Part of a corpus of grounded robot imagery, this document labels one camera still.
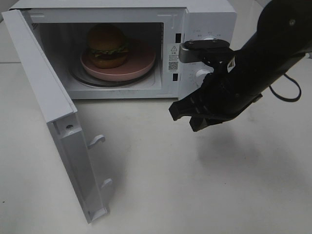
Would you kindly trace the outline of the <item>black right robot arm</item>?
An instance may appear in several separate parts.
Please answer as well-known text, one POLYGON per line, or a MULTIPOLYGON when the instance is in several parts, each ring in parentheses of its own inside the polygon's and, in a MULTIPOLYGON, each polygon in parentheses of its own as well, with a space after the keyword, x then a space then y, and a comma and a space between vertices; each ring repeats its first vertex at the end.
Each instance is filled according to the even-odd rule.
POLYGON ((190 126, 197 132, 236 118, 312 50, 312 3, 270 1, 256 32, 239 50, 219 39, 188 41, 185 46, 214 69, 187 97, 190 126))

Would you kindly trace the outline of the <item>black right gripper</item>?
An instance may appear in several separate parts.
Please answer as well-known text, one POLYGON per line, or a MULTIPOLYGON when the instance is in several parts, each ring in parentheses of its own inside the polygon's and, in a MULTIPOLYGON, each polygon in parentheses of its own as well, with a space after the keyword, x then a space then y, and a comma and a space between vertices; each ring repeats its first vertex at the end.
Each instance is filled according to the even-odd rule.
POLYGON ((190 117, 194 132, 236 118, 263 91, 258 67, 263 54, 258 50, 205 53, 201 58, 214 72, 205 77, 199 89, 169 107, 174 121, 190 117))

